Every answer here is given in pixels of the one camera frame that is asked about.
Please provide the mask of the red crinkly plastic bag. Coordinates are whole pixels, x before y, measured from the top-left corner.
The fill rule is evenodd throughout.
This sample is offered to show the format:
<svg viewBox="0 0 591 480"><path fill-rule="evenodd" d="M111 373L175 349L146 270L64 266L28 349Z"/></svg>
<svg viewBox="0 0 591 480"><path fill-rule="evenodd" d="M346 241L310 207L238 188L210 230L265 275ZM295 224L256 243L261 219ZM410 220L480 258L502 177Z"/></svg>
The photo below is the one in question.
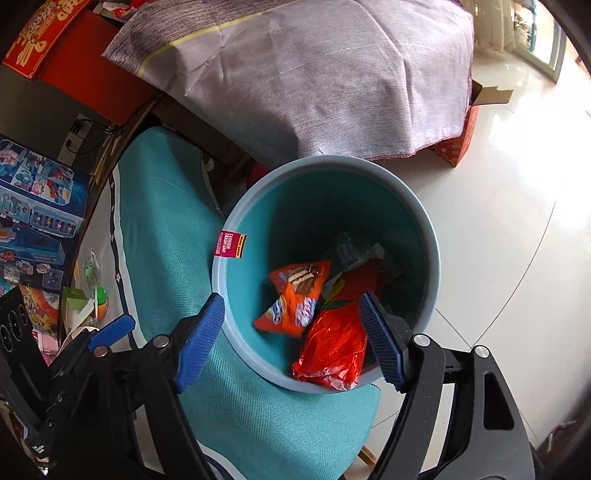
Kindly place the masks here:
<svg viewBox="0 0 591 480"><path fill-rule="evenodd" d="M294 379L337 391L356 388L368 344L360 319L360 299L368 292L381 295L384 285L381 259L339 275L308 328L300 356L291 366Z"/></svg>

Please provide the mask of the orange Ovaltine wafer snack bag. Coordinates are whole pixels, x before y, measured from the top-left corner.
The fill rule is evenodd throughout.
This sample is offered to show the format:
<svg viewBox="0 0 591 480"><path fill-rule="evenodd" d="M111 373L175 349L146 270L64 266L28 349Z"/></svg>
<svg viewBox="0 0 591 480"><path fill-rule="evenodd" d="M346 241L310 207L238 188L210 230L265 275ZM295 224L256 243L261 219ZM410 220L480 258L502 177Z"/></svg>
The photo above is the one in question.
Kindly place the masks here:
<svg viewBox="0 0 591 480"><path fill-rule="evenodd" d="M253 321L256 330L301 338L315 316L315 307L332 261L290 264L270 273L279 297L262 316Z"/></svg>

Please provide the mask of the teal round trash bin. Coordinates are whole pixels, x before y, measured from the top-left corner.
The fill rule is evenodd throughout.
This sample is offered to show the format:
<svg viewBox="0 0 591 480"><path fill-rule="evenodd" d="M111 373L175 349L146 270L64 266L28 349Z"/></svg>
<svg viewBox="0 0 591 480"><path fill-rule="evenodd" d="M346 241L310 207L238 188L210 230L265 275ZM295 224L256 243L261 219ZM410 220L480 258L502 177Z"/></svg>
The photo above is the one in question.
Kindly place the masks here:
<svg viewBox="0 0 591 480"><path fill-rule="evenodd" d="M260 332L253 322L276 301L270 272L332 258L339 235L384 249L381 302L387 310L416 332L434 313L441 256L433 224L411 188L378 164L342 155L287 163L239 199L222 229L245 236L242 256L213 260L212 288L225 301L224 335L238 357L273 385L332 393L291 375L300 340Z"/></svg>

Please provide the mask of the green jelly snack wrapper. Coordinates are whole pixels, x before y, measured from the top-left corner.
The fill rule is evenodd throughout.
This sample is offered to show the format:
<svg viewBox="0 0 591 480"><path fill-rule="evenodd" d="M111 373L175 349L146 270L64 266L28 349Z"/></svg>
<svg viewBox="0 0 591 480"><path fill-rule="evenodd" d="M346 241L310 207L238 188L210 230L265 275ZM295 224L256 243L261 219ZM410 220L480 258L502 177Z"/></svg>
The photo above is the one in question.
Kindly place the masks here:
<svg viewBox="0 0 591 480"><path fill-rule="evenodd" d="M94 318L96 321L104 319L108 310L108 293L101 284L101 269L97 256L90 250L83 268L90 297L93 300Z"/></svg>

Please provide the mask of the green cardboard box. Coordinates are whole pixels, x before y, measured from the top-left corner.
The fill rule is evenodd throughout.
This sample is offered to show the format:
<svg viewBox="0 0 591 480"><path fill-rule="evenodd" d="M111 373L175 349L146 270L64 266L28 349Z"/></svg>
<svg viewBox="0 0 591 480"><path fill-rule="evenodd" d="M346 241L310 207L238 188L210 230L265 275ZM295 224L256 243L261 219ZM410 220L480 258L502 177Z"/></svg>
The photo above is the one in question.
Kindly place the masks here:
<svg viewBox="0 0 591 480"><path fill-rule="evenodd" d="M84 291L72 287L64 287L60 297L60 318L65 334L76 329L95 310L95 301L88 298Z"/></svg>

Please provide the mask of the paw patrol toy package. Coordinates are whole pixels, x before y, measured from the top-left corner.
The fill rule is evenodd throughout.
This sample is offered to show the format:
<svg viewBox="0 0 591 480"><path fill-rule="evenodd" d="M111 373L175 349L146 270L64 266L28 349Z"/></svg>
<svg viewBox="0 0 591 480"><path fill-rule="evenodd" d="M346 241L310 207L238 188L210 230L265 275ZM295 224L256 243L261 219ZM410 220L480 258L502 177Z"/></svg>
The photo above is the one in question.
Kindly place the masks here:
<svg viewBox="0 0 591 480"><path fill-rule="evenodd" d="M20 285L19 289L34 327L57 338L60 296L26 285Z"/></svg>

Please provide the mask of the red label tag on bin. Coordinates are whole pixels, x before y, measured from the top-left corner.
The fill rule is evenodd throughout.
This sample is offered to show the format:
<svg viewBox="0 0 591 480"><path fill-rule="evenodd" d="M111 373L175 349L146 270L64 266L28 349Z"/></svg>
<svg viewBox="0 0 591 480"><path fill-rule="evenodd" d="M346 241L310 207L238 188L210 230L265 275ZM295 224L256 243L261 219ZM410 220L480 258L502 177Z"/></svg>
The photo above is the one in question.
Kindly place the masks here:
<svg viewBox="0 0 591 480"><path fill-rule="evenodd" d="M245 250L246 234L221 230L219 233L214 255L221 258L242 258L243 250Z"/></svg>

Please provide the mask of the teal white star blanket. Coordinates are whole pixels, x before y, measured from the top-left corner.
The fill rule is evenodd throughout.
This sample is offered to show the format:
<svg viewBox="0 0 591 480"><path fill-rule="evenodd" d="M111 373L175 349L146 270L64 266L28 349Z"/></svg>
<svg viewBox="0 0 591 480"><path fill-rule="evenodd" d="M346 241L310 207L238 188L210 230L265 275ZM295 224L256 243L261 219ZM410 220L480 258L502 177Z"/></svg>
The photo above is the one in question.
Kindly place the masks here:
<svg viewBox="0 0 591 480"><path fill-rule="evenodd" d="M103 188L79 257L97 260L111 313L132 315L136 340L145 342L170 333L211 295L221 227L199 149L152 127L127 147ZM339 479L370 433L380 393L285 390L218 337L179 400L225 478Z"/></svg>

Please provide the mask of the blue toy set box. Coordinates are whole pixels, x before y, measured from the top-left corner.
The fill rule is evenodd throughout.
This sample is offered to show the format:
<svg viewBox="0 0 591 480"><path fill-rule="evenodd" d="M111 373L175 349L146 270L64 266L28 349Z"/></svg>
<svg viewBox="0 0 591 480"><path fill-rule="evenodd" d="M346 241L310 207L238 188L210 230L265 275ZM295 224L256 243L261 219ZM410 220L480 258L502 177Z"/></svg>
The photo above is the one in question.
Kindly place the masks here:
<svg viewBox="0 0 591 480"><path fill-rule="evenodd" d="M59 292L72 275L90 177L1 138L1 278Z"/></svg>

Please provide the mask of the purple grey cloth cover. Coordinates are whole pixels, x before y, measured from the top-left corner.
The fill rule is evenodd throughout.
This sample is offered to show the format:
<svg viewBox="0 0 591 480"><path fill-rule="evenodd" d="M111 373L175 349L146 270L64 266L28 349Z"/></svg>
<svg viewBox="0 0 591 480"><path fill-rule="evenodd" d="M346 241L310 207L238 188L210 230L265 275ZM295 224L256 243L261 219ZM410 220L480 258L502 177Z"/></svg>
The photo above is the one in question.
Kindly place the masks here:
<svg viewBox="0 0 591 480"><path fill-rule="evenodd" d="M152 1L104 55L276 167L459 136L473 53L457 1Z"/></svg>

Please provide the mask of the red cardboard box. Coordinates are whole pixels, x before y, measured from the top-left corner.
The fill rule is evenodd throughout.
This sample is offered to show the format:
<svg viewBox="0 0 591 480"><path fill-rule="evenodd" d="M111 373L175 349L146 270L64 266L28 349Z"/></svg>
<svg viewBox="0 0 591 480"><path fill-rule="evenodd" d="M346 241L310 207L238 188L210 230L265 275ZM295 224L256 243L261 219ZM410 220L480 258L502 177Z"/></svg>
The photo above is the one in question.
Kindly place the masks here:
<svg viewBox="0 0 591 480"><path fill-rule="evenodd" d="M157 90L103 56L119 28L93 13L94 6L93 1L3 1L1 64L123 125Z"/></svg>

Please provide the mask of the white wall power socket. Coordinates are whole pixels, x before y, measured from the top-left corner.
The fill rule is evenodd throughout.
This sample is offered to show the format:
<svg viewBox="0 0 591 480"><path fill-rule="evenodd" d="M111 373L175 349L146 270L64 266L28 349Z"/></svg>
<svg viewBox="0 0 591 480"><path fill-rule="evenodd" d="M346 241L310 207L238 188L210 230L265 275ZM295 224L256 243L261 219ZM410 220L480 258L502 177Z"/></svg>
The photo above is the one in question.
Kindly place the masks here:
<svg viewBox="0 0 591 480"><path fill-rule="evenodd" d="M61 146L58 161L71 166L78 154L82 153L82 144L93 126L90 118L79 114L74 120Z"/></svg>

